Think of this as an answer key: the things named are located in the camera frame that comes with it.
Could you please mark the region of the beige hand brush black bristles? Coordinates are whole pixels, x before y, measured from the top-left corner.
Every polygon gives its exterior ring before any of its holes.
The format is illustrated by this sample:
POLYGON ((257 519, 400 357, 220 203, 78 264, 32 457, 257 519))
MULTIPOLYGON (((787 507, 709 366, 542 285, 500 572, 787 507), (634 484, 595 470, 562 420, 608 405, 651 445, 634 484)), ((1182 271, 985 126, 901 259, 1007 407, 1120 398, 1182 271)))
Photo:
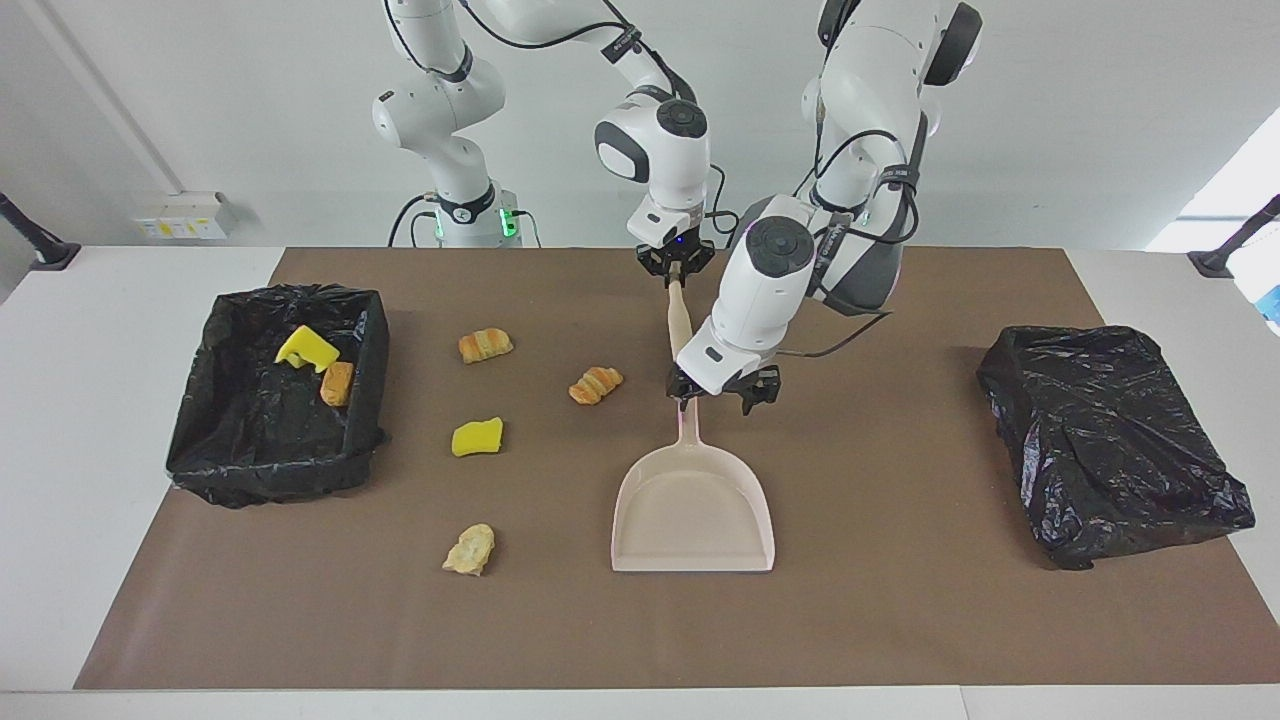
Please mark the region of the beige hand brush black bristles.
POLYGON ((692 328, 684 300, 684 284, 678 279, 672 279, 667 284, 667 325, 669 336, 669 354, 673 364, 678 363, 680 352, 692 338, 692 328))

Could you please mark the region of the striped croissant piece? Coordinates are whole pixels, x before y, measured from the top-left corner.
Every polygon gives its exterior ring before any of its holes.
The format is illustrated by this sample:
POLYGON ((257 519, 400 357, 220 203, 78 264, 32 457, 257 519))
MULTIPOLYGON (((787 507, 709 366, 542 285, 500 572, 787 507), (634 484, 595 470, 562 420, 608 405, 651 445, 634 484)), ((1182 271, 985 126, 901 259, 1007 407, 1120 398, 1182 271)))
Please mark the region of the striped croissant piece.
POLYGON ((625 377, 616 368, 590 366, 568 387, 568 395, 579 405, 594 406, 623 382, 625 377))
POLYGON ((489 327, 460 337, 457 350, 462 363, 471 365, 511 354, 515 343, 502 328, 489 327))

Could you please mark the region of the beige plastic dustpan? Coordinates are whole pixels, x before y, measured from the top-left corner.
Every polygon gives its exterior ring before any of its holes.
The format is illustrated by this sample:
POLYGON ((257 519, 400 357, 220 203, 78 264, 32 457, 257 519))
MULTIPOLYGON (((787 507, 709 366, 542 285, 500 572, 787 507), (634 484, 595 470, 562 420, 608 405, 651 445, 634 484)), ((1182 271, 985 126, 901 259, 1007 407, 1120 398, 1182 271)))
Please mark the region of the beige plastic dustpan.
POLYGON ((641 456, 614 501, 611 568, 618 573, 768 573, 776 542, 754 470, 704 442, 699 404, 677 413, 678 436, 641 456))

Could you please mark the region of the plain yellow sponge piece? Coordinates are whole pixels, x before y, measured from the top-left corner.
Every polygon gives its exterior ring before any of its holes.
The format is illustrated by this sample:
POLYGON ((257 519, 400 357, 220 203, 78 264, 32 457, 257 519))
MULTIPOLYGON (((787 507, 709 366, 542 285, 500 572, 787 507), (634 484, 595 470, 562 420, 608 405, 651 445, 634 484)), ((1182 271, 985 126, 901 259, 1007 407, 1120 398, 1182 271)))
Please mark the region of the plain yellow sponge piece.
POLYGON ((503 446, 504 429, 506 424, 500 416, 466 421, 452 432, 451 454, 453 457, 498 454, 503 446))

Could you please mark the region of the pale bread chunk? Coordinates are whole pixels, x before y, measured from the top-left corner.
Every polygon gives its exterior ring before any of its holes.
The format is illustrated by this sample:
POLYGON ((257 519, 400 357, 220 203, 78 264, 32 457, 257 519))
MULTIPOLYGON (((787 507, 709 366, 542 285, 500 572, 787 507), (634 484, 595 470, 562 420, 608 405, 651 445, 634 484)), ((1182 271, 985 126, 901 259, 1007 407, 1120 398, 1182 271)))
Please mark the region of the pale bread chunk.
POLYGON ((462 530, 448 551, 442 569, 466 577, 481 577, 497 547, 497 534, 486 523, 462 530))

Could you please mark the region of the notched yellow sponge chunk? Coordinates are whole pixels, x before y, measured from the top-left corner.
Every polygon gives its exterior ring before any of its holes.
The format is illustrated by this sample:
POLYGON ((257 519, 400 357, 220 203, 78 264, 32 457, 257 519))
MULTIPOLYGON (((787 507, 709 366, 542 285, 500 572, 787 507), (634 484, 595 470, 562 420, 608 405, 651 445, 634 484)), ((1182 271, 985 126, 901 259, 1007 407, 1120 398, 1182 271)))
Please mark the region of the notched yellow sponge chunk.
POLYGON ((297 325, 276 351, 275 364, 289 364, 294 369, 311 366, 323 374, 340 359, 340 350, 324 340, 308 325, 297 325))

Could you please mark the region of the bin wrapped in black bag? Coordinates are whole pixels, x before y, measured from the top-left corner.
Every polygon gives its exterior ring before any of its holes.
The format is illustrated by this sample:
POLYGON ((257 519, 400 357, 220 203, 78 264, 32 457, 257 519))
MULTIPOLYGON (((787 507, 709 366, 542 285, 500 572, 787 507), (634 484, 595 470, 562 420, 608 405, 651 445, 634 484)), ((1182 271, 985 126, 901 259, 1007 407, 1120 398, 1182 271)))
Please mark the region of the bin wrapped in black bag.
POLYGON ((1059 569, 1257 523, 1161 347, 1129 325, 1010 325, 975 373, 1030 533, 1059 569))

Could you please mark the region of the open bin with black liner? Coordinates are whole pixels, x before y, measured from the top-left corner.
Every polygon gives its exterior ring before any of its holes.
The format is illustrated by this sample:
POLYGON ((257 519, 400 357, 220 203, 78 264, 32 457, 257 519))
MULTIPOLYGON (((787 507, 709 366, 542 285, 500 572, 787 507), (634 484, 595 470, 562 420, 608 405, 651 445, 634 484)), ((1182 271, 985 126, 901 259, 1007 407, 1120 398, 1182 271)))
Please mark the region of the open bin with black liner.
POLYGON ((380 413, 390 331, 375 290, 274 284, 218 296, 204 324, 165 470, 173 486, 229 509, 320 498, 366 484, 388 442, 380 413), (344 406, 323 378, 275 360, 298 328, 351 363, 344 406))

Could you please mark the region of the brown table mat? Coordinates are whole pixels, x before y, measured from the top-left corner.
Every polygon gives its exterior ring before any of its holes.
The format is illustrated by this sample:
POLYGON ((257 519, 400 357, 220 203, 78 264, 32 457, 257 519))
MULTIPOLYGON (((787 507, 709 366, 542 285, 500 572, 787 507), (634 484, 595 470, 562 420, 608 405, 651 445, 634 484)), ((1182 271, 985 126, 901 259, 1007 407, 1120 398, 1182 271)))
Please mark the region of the brown table mat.
POLYGON ((228 510, 169 492, 79 689, 1252 684, 1280 626, 1215 539, 1060 571, 977 383, 1007 325, 1100 324, 1064 252, 909 249, 893 315, 780 401, 701 406, 758 474, 768 574, 611 568, 618 486, 675 438, 666 293, 627 251, 293 249, 274 281, 376 290, 390 325, 361 489, 228 510), (511 354, 463 364, 460 337, 511 354), (623 383, 598 405, 590 366, 623 383), (500 416, 498 454, 453 457, 500 416), (481 577, 442 569, 495 532, 481 577))

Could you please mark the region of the white blue printed container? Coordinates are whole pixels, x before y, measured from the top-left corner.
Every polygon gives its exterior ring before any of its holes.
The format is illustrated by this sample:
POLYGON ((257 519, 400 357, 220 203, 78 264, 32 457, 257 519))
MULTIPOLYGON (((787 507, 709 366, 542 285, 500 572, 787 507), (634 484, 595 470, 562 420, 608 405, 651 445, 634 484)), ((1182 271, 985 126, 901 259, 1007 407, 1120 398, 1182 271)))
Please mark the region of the white blue printed container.
POLYGON ((1235 287, 1280 337, 1280 241, 1249 243, 1228 259, 1235 287))

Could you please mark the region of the black clamp post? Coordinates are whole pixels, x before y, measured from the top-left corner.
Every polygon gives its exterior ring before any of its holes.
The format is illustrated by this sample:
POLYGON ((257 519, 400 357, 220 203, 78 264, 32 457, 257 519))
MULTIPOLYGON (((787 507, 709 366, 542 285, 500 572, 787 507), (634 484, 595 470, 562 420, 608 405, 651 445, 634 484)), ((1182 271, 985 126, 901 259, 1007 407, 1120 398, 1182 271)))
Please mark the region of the black clamp post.
POLYGON ((81 243, 65 242, 28 218, 4 192, 0 192, 0 217, 32 246, 32 272, 64 270, 82 250, 81 243))
POLYGON ((1258 232, 1280 217, 1280 193, 1272 196, 1258 211, 1245 218, 1216 249, 1185 254, 1193 268, 1204 278, 1233 279, 1228 269, 1231 255, 1243 249, 1258 232))

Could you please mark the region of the white wall socket box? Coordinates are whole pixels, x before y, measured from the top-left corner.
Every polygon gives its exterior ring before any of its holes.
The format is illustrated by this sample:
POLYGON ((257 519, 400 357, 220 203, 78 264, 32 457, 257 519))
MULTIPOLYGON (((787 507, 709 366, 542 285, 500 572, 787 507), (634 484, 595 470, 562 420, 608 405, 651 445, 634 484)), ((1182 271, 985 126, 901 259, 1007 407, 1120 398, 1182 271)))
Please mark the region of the white wall socket box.
POLYGON ((142 237, 156 241, 225 241, 239 224, 233 206, 220 192, 173 195, 137 211, 132 222, 142 237))

